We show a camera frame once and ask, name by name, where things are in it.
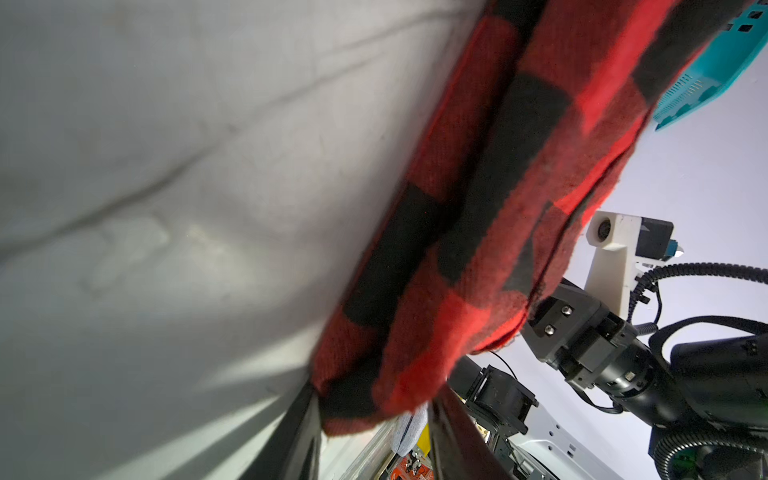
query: dark crease line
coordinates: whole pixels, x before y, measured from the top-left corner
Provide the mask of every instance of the dark crease line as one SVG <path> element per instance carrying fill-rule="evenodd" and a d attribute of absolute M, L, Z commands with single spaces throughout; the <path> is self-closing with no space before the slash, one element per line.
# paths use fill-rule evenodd
<path fill-rule="evenodd" d="M 422 23 L 441 22 L 445 20 L 452 20 L 454 18 L 459 18 L 466 15 L 467 12 L 468 12 L 467 10 L 435 10 L 433 12 L 425 12 L 425 13 L 422 13 L 421 15 L 408 18 L 404 22 L 398 23 L 397 25 L 393 25 L 369 37 L 361 38 L 351 43 L 340 45 L 339 47 L 334 48 L 331 51 L 331 53 L 335 53 L 338 51 L 352 50 L 354 48 L 375 43 L 377 41 L 384 40 L 387 37 L 396 35 L 401 31 L 405 31 L 415 26 L 418 26 Z"/>
<path fill-rule="evenodd" d="M 321 88 L 327 84 L 331 84 L 334 81 L 337 81 L 340 78 L 347 76 L 348 74 L 352 74 L 353 72 L 358 71 L 361 68 L 364 68 L 375 59 L 376 57 L 357 62 L 348 67 L 335 71 L 332 74 L 328 74 L 324 77 L 318 78 L 317 80 L 315 80 L 311 84 L 308 84 L 307 86 L 297 88 L 294 91 L 281 95 L 278 98 L 275 98 L 273 100 L 268 101 L 265 104 L 260 105 L 259 107 L 256 108 L 254 113 L 251 114 L 247 118 L 247 120 L 244 121 L 240 126 L 231 128 L 227 132 L 227 134 L 225 134 L 223 137 L 219 138 L 218 140 L 215 140 L 214 142 L 211 142 L 206 147 L 203 147 L 197 152 L 195 152 L 194 154 L 190 155 L 185 160 L 183 160 L 179 165 L 177 165 L 176 167 L 168 171 L 163 177 L 161 177 L 159 180 L 154 181 L 148 187 L 143 187 L 140 190 L 137 190 L 131 194 L 120 197 L 117 200 L 113 200 L 108 204 L 90 212 L 89 214 L 85 214 L 82 217 L 79 217 L 70 221 L 69 223 L 65 224 L 62 227 L 55 228 L 53 229 L 53 231 L 49 233 L 44 233 L 38 238 L 31 239 L 31 240 L 23 240 L 17 243 L 10 243 L 6 247 L 0 247 L 0 264 L 7 262 L 12 257 L 16 257 L 17 255 L 27 253 L 32 250 L 43 247 L 45 244 L 59 237 L 63 237 L 65 235 L 68 235 L 77 230 L 81 230 L 87 227 L 93 227 L 96 223 L 103 221 L 104 219 L 114 214 L 115 212 L 122 210 L 126 207 L 129 207 L 132 204 L 145 200 L 149 197 L 152 197 L 158 192 L 168 188 L 171 184 L 176 183 L 176 181 L 179 180 L 181 177 L 183 177 L 183 175 L 187 173 L 194 165 L 200 163 L 208 155 L 212 154 L 215 150 L 217 150 L 221 145 L 227 143 L 228 141 L 235 138 L 237 135 L 241 134 L 248 128 L 252 127 L 261 118 L 263 118 L 265 113 L 270 111 L 272 108 L 289 104 L 295 100 L 298 100 L 299 98 L 311 93 L 312 91 L 315 91 L 318 88 Z"/>

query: teal plastic basket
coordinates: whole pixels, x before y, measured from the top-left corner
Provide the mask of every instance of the teal plastic basket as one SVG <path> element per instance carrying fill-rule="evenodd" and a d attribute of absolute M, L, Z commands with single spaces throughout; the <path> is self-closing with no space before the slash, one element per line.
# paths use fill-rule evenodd
<path fill-rule="evenodd" d="M 768 0 L 746 8 L 661 96 L 656 130 L 674 123 L 721 95 L 768 41 Z"/>

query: yellow object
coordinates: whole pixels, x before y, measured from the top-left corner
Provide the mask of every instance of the yellow object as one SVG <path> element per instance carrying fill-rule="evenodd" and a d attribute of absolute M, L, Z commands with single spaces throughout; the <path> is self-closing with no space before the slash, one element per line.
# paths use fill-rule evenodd
<path fill-rule="evenodd" d="M 416 445 L 424 452 L 424 455 L 429 454 L 429 450 L 432 449 L 432 443 L 429 442 L 429 424 L 422 430 L 422 434 L 419 436 L 419 441 Z"/>

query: thin black wire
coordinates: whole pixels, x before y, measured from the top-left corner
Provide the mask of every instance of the thin black wire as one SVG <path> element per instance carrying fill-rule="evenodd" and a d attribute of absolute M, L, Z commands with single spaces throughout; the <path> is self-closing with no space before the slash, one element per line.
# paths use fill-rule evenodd
<path fill-rule="evenodd" d="M 515 380 L 517 380 L 517 379 L 518 379 L 518 376 L 517 376 L 517 375 L 515 375 L 515 371 L 514 371 L 514 370 L 512 370 L 512 367 L 510 367 L 510 366 L 509 366 L 509 364 L 508 364 L 508 363 L 506 363 L 506 362 L 504 361 L 504 359 L 503 359 L 503 358 L 502 358 L 502 357 L 501 357 L 501 356 L 500 356 L 498 353 L 496 353 L 496 352 L 491 352 L 491 353 L 493 353 L 494 355 L 496 355 L 496 358 L 498 358 L 499 360 L 501 360 L 502 362 L 504 362 L 504 364 L 505 364 L 505 365 L 507 366 L 507 368 L 509 369 L 509 372 L 512 374 L 512 376 L 513 376 L 513 377 L 515 377 Z"/>
<path fill-rule="evenodd" d="M 654 323 L 656 325 L 659 324 L 659 319 L 661 318 L 661 290 L 659 290 L 659 284 L 656 283 L 656 301 L 659 303 L 659 307 L 656 308 L 656 319 L 654 320 Z"/>

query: plaid fabric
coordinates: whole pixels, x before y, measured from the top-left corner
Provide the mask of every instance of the plaid fabric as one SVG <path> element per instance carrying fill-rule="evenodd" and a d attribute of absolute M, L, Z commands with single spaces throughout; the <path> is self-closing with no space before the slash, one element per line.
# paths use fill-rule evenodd
<path fill-rule="evenodd" d="M 313 360 L 323 428 L 430 400 L 560 282 L 649 111 L 743 0 L 498 0 Z"/>

